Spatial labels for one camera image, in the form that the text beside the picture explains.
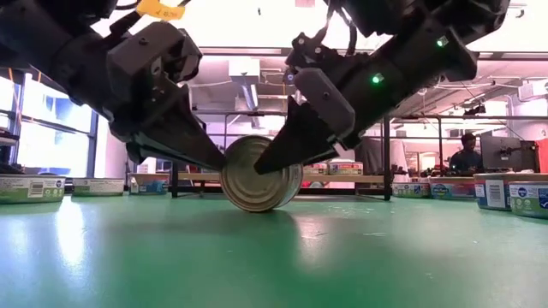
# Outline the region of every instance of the cable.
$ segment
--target cable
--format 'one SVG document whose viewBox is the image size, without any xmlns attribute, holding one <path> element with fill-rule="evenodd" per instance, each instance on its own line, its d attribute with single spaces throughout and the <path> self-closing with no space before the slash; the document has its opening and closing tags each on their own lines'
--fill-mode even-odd
<svg viewBox="0 0 548 308">
<path fill-rule="evenodd" d="M 342 21 L 344 21 L 344 23 L 350 29 L 350 40 L 348 42 L 348 48 L 346 49 L 346 56 L 352 56 L 356 52 L 356 43 L 358 42 L 358 29 L 356 29 L 356 25 L 344 14 L 343 8 L 337 8 L 337 13 L 341 16 Z"/>
<path fill-rule="evenodd" d="M 314 37 L 312 38 L 312 40 L 315 41 L 316 44 L 320 44 L 325 39 L 325 35 L 327 35 L 327 29 L 329 28 L 331 18 L 333 17 L 333 13 L 335 13 L 336 9 L 337 0 L 329 0 L 327 3 L 327 16 L 325 17 L 325 26 L 319 29 L 316 35 L 314 35 Z"/>
</svg>

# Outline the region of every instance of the tin can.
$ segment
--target tin can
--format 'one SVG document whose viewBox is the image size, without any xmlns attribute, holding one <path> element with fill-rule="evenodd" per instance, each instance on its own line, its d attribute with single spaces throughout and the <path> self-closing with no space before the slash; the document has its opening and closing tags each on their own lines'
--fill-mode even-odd
<svg viewBox="0 0 548 308">
<path fill-rule="evenodd" d="M 392 183 L 392 194 L 399 198 L 430 198 L 428 183 Z"/>
<path fill-rule="evenodd" d="M 476 200 L 481 209 L 511 210 L 510 182 L 548 181 L 546 174 L 480 174 L 474 175 Z"/>
<path fill-rule="evenodd" d="M 109 197 L 122 196 L 124 179 L 73 179 L 74 197 Z"/>
<path fill-rule="evenodd" d="M 227 164 L 220 181 L 224 194 L 235 206 L 265 212 L 287 204 L 301 188 L 302 165 L 259 175 L 253 165 L 271 140 L 257 135 L 238 139 L 225 152 Z"/>
<path fill-rule="evenodd" d="M 434 199 L 474 200 L 476 186 L 472 177 L 432 177 L 430 192 Z"/>
<path fill-rule="evenodd" d="M 329 175 L 363 175 L 363 163 L 330 162 Z"/>
<path fill-rule="evenodd" d="M 303 168 L 305 175 L 327 175 L 327 163 L 313 163 Z"/>
<path fill-rule="evenodd" d="M 168 192 L 167 174 L 129 174 L 129 194 L 154 195 Z"/>
<path fill-rule="evenodd" d="M 512 213 L 548 219 L 548 181 L 510 182 L 509 192 Z"/>
<path fill-rule="evenodd" d="M 60 202 L 64 194 L 64 176 L 0 175 L 0 204 Z"/>
</svg>

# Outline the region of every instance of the can lid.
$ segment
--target can lid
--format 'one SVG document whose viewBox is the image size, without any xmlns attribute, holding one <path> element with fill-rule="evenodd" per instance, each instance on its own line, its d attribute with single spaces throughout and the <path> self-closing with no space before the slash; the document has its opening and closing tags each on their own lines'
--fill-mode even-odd
<svg viewBox="0 0 548 308">
<path fill-rule="evenodd" d="M 259 175 L 253 165 L 271 143 L 262 136 L 238 139 L 225 152 L 227 164 L 221 171 L 221 187 L 229 200 L 243 210 L 271 210 L 283 201 L 288 191 L 286 169 Z"/>
</svg>

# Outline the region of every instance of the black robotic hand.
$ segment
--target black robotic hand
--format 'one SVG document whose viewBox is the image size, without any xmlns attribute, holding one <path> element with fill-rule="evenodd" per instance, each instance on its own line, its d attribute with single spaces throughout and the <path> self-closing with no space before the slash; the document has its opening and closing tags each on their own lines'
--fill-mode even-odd
<svg viewBox="0 0 548 308">
<path fill-rule="evenodd" d="M 288 120 L 256 162 L 268 173 L 294 163 L 310 164 L 337 156 L 333 145 L 355 148 L 380 117 L 432 79 L 471 80 L 478 54 L 466 44 L 497 30 L 509 0 L 330 0 L 327 19 L 339 13 L 354 42 L 346 56 L 316 36 L 293 41 L 286 60 L 294 83 L 307 99 L 289 98 Z M 352 21 L 344 18 L 346 9 Z M 354 55 L 355 28 L 393 37 L 371 55 Z"/>
<path fill-rule="evenodd" d="M 255 164 L 260 173 L 337 155 L 361 133 L 430 80 L 468 80 L 477 55 L 466 44 L 497 30 L 509 0 L 330 0 L 328 17 L 346 9 L 352 21 L 348 54 L 321 44 L 327 26 L 299 35 L 286 63 L 307 98 L 289 98 L 289 117 Z M 62 86 L 77 104 L 110 121 L 132 160 L 182 160 L 220 170 L 225 158 L 201 129 L 178 82 L 198 73 L 200 51 L 183 30 L 154 22 L 127 32 L 132 13 L 102 38 L 90 25 L 110 16 L 116 0 L 0 1 L 0 56 L 30 63 Z M 358 30 L 392 34 L 371 55 L 354 55 Z"/>
<path fill-rule="evenodd" d="M 2 55 L 22 58 L 110 122 L 130 158 L 164 157 L 220 170 L 224 155 L 191 113 L 188 87 L 202 54 L 184 30 L 153 22 L 135 35 L 130 13 L 103 38 L 90 25 L 116 0 L 0 2 Z"/>
</svg>

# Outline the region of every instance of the air duct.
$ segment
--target air duct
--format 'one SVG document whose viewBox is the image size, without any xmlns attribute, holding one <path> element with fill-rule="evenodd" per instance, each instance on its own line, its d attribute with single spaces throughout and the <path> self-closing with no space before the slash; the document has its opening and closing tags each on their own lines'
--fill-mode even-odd
<svg viewBox="0 0 548 308">
<path fill-rule="evenodd" d="M 230 79 L 241 87 L 243 97 L 246 101 L 248 110 L 255 111 L 259 106 L 257 99 L 257 84 L 260 78 L 260 63 L 259 59 L 250 57 L 238 57 L 229 61 L 229 76 Z M 251 117 L 251 126 L 259 128 L 259 119 Z"/>
</svg>

